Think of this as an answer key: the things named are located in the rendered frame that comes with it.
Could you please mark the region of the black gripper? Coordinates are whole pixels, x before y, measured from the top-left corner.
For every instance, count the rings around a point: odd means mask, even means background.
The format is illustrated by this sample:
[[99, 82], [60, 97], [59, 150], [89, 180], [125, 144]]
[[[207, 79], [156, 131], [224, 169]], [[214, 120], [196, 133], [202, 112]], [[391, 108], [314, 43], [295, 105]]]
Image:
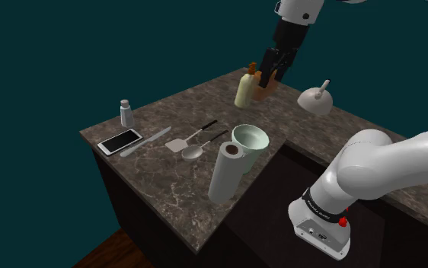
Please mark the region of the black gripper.
[[279, 19], [273, 40], [276, 43], [275, 48], [267, 48], [260, 64], [259, 71], [261, 72], [259, 86], [266, 88], [270, 76], [275, 70], [276, 61], [284, 56], [278, 62], [274, 80], [281, 82], [286, 71], [292, 65], [296, 53], [302, 45], [306, 34], [309, 30], [308, 25], [301, 25]]

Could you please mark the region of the orange cup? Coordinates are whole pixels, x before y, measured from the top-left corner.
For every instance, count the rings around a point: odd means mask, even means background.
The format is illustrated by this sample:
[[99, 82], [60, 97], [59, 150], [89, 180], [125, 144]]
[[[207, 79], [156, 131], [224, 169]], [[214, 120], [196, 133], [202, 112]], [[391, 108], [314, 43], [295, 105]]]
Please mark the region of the orange cup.
[[254, 93], [252, 94], [252, 97], [251, 97], [252, 100], [263, 101], [277, 89], [279, 82], [275, 80], [276, 73], [277, 73], [277, 70], [275, 70], [272, 73], [268, 81], [268, 84], [265, 88], [262, 88], [261, 86], [257, 86], [254, 89]]

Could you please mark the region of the cream soap bottle orange pump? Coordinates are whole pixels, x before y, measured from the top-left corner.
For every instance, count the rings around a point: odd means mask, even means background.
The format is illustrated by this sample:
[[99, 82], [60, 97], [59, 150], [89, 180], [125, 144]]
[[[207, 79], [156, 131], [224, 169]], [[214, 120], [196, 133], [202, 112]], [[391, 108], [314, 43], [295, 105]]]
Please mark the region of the cream soap bottle orange pump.
[[256, 62], [252, 62], [248, 66], [248, 72], [242, 76], [239, 81], [237, 94], [235, 97], [235, 106], [245, 108], [250, 105], [251, 95], [257, 86], [257, 79], [255, 78]]

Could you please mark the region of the pale green cup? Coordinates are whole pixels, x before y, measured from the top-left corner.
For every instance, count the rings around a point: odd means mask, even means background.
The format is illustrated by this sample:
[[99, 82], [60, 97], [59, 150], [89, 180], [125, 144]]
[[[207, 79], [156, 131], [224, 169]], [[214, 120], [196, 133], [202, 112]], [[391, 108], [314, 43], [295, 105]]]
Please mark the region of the pale green cup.
[[259, 127], [241, 124], [232, 130], [232, 141], [237, 142], [244, 152], [244, 174], [247, 174], [260, 154], [270, 143], [269, 136]]

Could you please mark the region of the white paper towel roll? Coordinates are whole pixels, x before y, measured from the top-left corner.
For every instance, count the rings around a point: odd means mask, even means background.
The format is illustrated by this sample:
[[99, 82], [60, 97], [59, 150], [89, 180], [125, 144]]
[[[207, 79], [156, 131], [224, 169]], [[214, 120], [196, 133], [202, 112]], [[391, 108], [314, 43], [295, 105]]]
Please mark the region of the white paper towel roll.
[[208, 197], [216, 204], [230, 200], [247, 168], [247, 158], [238, 142], [223, 142], [213, 170]]

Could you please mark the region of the grey table knife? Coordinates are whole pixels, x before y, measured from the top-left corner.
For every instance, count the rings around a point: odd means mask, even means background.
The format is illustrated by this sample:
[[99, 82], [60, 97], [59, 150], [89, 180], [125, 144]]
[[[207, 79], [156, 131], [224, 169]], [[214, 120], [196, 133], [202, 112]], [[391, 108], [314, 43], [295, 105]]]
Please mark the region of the grey table knife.
[[162, 131], [160, 131], [160, 132], [158, 132], [158, 133], [154, 134], [153, 136], [151, 136], [150, 138], [146, 139], [145, 141], [140, 142], [139, 144], [134, 145], [134, 146], [132, 146], [132, 147], [130, 147], [130, 148], [128, 148], [128, 149], [126, 149], [126, 150], [122, 151], [122, 152], [120, 153], [120, 157], [124, 158], [124, 157], [126, 157], [126, 156], [128, 156], [128, 155], [132, 154], [132, 153], [133, 153], [137, 148], [139, 148], [139, 147], [143, 146], [143, 145], [144, 145], [144, 144], [146, 144], [146, 143], [154, 142], [156, 139], [158, 139], [159, 137], [163, 136], [164, 134], [166, 134], [166, 133], [167, 133], [167, 132], [169, 132], [170, 130], [171, 130], [171, 127], [169, 126], [169, 127], [167, 127], [166, 129], [163, 129]]

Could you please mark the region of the white salt shaker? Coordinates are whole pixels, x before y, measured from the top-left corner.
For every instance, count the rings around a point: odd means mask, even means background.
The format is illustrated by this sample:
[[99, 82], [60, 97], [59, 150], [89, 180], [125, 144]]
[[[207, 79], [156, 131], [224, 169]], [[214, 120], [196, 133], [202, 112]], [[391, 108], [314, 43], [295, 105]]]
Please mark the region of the white salt shaker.
[[126, 128], [134, 127], [133, 112], [127, 99], [120, 101], [120, 119], [122, 126]]

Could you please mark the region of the white smartphone black screen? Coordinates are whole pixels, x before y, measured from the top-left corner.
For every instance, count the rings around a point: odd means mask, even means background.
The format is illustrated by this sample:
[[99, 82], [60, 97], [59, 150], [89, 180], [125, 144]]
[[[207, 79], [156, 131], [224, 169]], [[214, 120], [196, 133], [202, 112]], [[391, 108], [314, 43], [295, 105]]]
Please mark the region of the white smartphone black screen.
[[105, 139], [97, 144], [97, 147], [106, 155], [111, 156], [120, 150], [130, 147], [143, 140], [143, 137], [134, 129], [125, 130], [115, 136]]

